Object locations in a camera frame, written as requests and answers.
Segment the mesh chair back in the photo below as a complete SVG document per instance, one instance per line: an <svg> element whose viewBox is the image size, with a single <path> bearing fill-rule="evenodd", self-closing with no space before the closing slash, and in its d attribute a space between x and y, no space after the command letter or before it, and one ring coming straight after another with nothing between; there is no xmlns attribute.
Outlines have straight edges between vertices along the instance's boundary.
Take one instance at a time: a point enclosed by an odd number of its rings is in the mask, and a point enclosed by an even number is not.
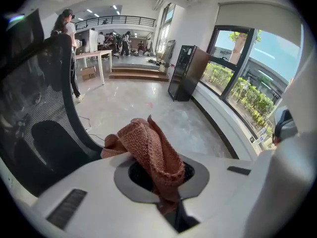
<svg viewBox="0 0 317 238"><path fill-rule="evenodd" d="M0 154L17 180L38 196L100 158L70 89L71 39L50 37L0 69Z"/></svg>

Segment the polished floor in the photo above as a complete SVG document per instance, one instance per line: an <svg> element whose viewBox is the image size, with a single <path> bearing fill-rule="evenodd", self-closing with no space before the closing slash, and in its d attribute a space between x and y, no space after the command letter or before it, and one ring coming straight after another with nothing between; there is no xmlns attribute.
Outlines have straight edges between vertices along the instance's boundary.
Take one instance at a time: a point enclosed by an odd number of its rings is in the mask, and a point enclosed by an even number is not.
<svg viewBox="0 0 317 238"><path fill-rule="evenodd" d="M152 65L156 66L153 63L148 62L149 59L155 57L136 57L136 56L120 56L119 59L114 57L112 59L113 66L120 66L121 64L135 64L135 65Z"/></svg>
<svg viewBox="0 0 317 238"><path fill-rule="evenodd" d="M117 133L133 118L152 115L179 153L191 151L231 158L215 129L192 101L172 101L167 93L168 82L108 79L107 73L105 66L103 86L98 73L87 81L78 76L85 98L76 110L97 143L103 145L107 135Z"/></svg>

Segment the woman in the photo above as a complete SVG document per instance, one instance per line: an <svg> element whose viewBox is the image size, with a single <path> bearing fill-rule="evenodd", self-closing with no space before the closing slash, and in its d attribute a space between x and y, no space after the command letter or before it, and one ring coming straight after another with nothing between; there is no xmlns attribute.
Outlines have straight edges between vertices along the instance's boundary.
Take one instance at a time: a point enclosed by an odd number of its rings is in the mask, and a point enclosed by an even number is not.
<svg viewBox="0 0 317 238"><path fill-rule="evenodd" d="M139 52L139 56L142 57L142 56L143 56L143 52L144 52L144 44L143 44L143 41L141 41L141 42L138 44L138 52Z"/></svg>
<svg viewBox="0 0 317 238"><path fill-rule="evenodd" d="M77 68L77 62L76 62L76 56L75 56L75 50L77 48L77 44L75 41L76 28L75 28L75 25L70 22L72 17L73 17L73 11L71 9L64 10L57 18L54 28L51 31L51 36L54 36L57 34L68 34L71 38L72 54L71 54L71 63L70 63L70 83L73 89L73 94L75 95L75 101L79 103L82 101L83 96L80 95L78 85L77 85L77 80L76 80L76 68Z"/></svg>
<svg viewBox="0 0 317 238"><path fill-rule="evenodd" d="M121 55L123 56L123 52L125 52L125 55L129 55L129 36L130 36L130 31L126 32L126 34L123 37L122 40L122 50L121 50Z"/></svg>

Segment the white table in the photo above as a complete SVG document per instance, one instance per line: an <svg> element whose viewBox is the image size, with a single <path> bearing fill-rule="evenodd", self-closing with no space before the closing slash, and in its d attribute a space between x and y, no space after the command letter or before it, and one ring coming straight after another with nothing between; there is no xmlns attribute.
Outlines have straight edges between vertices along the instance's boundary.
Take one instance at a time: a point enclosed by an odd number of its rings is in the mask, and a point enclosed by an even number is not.
<svg viewBox="0 0 317 238"><path fill-rule="evenodd" d="M89 53L84 53L76 56L76 59L84 59L84 65L87 67L87 61L86 58L90 57L98 57L98 66L99 66L99 73L100 73L100 78L101 78L101 83L102 85L105 84L105 79L104 79L104 73L103 73L103 65L102 65L102 60L101 56L105 54L109 54L109 64L110 64L110 72L112 71L112 56L111 56L112 50L100 50L100 51L94 51L94 52L89 52Z"/></svg>

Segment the balcony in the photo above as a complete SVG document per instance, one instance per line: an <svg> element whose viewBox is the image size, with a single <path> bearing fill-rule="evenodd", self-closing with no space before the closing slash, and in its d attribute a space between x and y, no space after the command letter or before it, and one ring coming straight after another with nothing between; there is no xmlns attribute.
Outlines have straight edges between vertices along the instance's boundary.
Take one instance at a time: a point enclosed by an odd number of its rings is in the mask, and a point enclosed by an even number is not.
<svg viewBox="0 0 317 238"><path fill-rule="evenodd" d="M105 16L105 17L96 17L90 18L78 23L75 23L76 30L81 30L84 28L91 27L100 27L107 25L138 25L144 27L154 27L155 19L145 18L145 17L136 17L136 16Z"/></svg>

